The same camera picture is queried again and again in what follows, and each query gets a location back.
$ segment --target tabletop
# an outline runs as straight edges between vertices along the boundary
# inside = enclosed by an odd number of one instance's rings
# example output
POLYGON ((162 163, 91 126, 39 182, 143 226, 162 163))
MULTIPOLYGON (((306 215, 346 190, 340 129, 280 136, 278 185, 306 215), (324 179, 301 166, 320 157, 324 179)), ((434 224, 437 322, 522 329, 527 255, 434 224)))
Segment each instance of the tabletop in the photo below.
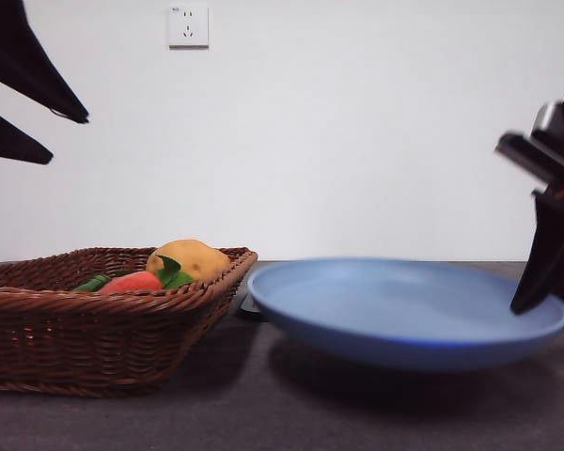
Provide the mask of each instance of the tabletop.
POLYGON ((246 293, 157 393, 0 393, 0 450, 564 450, 564 330, 513 365, 423 375, 308 348, 242 315, 246 293))

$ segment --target brown woven basket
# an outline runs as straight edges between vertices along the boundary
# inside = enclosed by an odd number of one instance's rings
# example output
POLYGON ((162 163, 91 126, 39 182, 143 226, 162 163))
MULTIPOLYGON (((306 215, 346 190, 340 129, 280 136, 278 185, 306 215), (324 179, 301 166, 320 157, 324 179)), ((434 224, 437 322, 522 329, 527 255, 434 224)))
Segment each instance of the brown woven basket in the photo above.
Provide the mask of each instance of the brown woven basket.
POLYGON ((178 289, 71 292, 91 275, 143 270, 154 247, 92 248, 0 265, 0 390, 82 397, 150 393, 226 312, 257 260, 178 289))

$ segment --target electrical outlet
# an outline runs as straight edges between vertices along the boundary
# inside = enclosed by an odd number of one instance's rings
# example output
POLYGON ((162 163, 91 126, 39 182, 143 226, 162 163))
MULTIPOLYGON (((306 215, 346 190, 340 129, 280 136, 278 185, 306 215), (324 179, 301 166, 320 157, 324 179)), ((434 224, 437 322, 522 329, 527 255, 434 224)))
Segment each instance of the electrical outlet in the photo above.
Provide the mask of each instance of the electrical outlet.
POLYGON ((169 7, 167 37, 170 49, 209 47, 209 8, 205 5, 169 7))

